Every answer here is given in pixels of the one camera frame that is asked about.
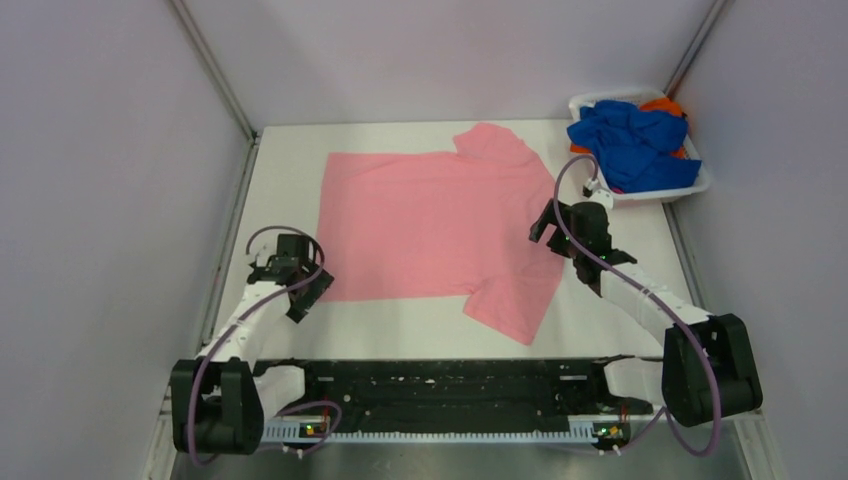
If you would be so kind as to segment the pink t shirt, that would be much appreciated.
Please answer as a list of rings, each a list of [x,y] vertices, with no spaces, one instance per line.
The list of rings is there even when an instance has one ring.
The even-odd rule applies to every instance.
[[[317,239],[328,302],[462,296],[464,313],[533,342],[564,261],[529,234],[554,180],[512,130],[479,123],[453,151],[334,152]]]

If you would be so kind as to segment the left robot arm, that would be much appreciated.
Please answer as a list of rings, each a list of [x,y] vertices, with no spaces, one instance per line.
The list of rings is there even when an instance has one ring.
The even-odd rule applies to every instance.
[[[232,315],[209,345],[171,370],[174,445],[199,466],[254,453],[266,421],[288,406],[308,413],[320,401],[320,386],[299,367],[255,370],[282,319],[299,324],[334,281],[313,237],[293,227],[274,230],[273,249],[245,248],[250,272]]]

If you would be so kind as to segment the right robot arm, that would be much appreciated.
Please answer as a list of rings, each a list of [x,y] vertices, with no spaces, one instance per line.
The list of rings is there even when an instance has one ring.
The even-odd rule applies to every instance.
[[[625,400],[693,427],[761,405],[741,320],[651,279],[597,202],[325,200],[317,240],[332,284],[263,355],[341,407],[339,435],[555,432]]]

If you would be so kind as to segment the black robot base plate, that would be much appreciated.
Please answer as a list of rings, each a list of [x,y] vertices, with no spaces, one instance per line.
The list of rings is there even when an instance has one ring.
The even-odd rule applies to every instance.
[[[580,415],[649,415],[612,396],[592,359],[287,360],[307,401],[342,410],[340,434],[559,433]]]

